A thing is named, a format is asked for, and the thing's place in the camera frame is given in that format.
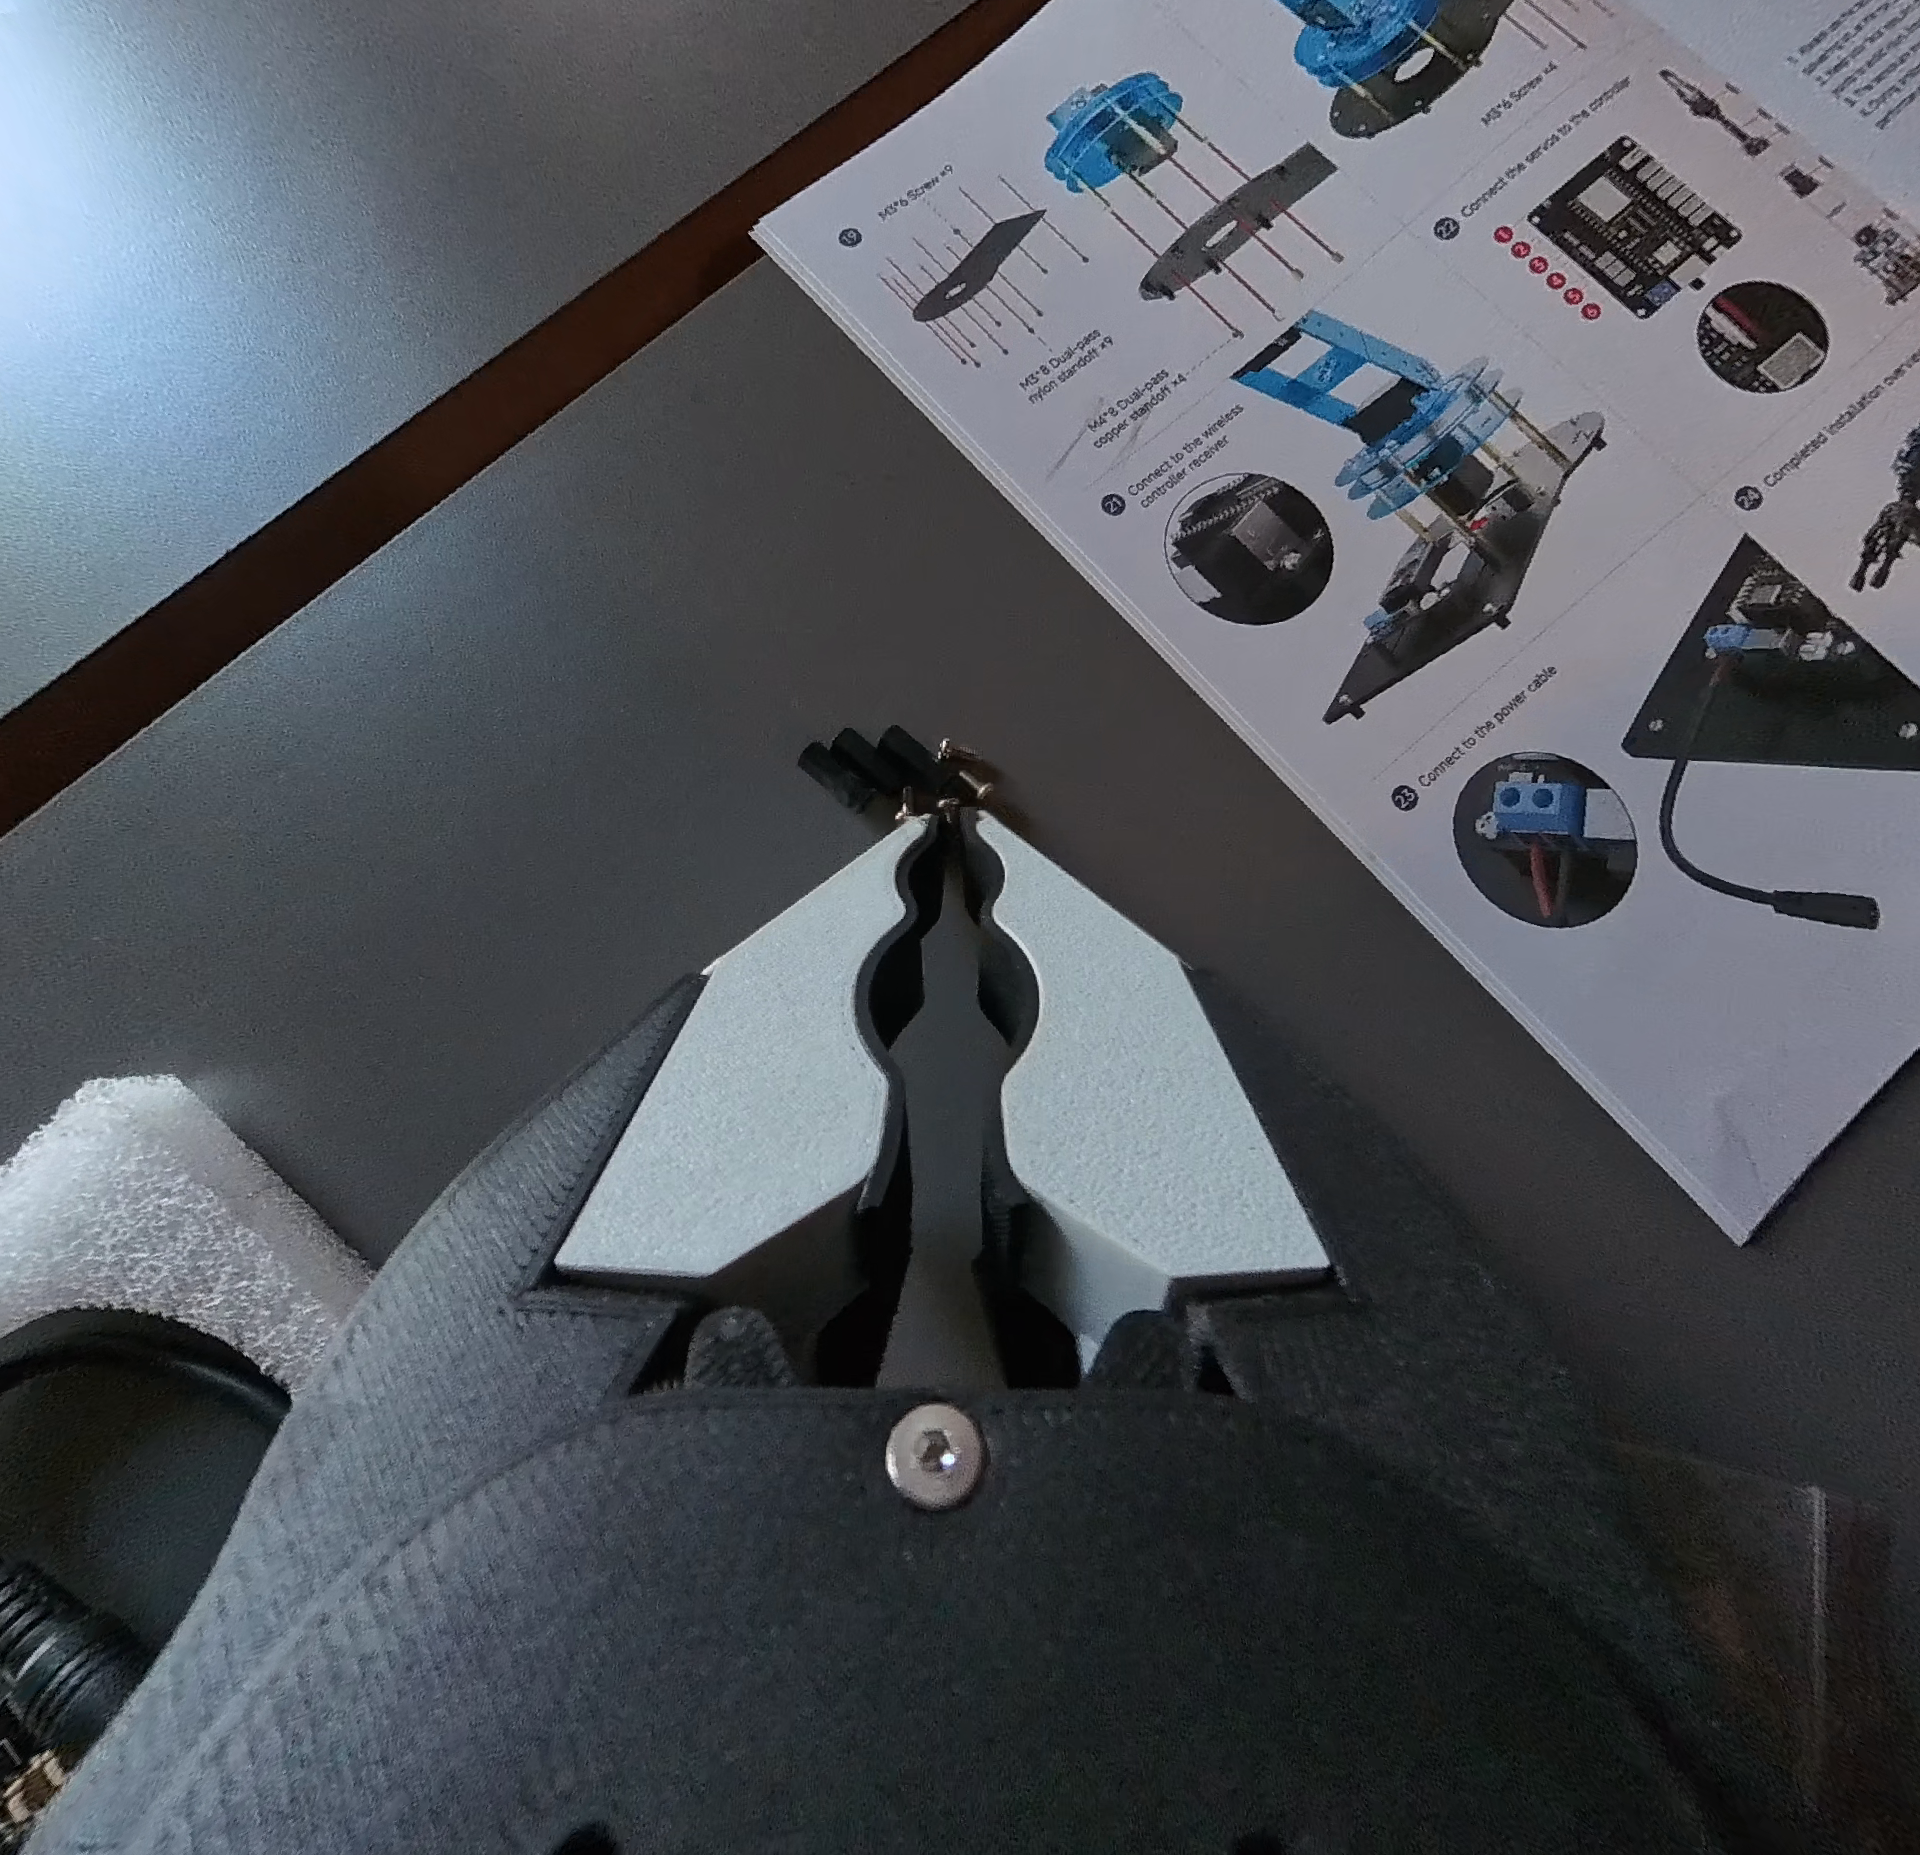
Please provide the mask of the printed instruction booklet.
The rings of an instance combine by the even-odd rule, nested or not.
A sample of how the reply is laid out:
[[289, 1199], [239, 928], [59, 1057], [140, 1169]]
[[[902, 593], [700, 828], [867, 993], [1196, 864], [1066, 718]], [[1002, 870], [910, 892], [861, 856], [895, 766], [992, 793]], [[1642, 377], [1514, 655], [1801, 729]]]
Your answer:
[[1745, 1239], [1915, 1054], [1915, 0], [1052, 0], [756, 240]]

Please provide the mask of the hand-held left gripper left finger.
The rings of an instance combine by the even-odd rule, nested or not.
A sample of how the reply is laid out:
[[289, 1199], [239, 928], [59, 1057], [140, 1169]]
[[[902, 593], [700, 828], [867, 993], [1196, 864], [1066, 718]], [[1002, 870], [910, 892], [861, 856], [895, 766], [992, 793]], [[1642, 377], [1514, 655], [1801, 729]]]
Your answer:
[[896, 1157], [873, 1016], [903, 876], [935, 834], [899, 821], [705, 969], [554, 1269], [585, 1281], [869, 1281], [859, 1218]]

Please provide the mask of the dark grey desk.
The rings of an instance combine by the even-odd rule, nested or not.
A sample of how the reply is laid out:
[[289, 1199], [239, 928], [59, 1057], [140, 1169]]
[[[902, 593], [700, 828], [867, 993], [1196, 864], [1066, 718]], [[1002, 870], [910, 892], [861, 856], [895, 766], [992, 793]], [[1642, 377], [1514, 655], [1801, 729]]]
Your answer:
[[1618, 1432], [1915, 1547], [1915, 1082], [1715, 1224], [764, 262], [4, 842], [4, 1150], [175, 1072], [366, 1255], [952, 735], [1366, 1101]]

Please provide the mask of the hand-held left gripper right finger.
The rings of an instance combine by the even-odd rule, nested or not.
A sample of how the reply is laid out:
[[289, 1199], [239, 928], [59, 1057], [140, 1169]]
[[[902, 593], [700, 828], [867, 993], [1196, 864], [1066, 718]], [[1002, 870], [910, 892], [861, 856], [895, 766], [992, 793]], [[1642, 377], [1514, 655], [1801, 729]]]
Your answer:
[[978, 1261], [1002, 1358], [1094, 1358], [1125, 1313], [1326, 1281], [1182, 958], [996, 816], [962, 826], [978, 1004], [1010, 1050]]

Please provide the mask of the pile of standoffs and screws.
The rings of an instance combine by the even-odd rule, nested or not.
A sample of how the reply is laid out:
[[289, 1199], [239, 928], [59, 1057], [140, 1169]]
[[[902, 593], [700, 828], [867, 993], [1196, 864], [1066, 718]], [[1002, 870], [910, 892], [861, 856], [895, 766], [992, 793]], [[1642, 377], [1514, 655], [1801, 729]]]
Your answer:
[[827, 742], [806, 742], [798, 762], [839, 806], [891, 823], [1000, 799], [999, 772], [973, 748], [952, 740], [925, 743], [899, 725], [876, 740], [842, 729]]

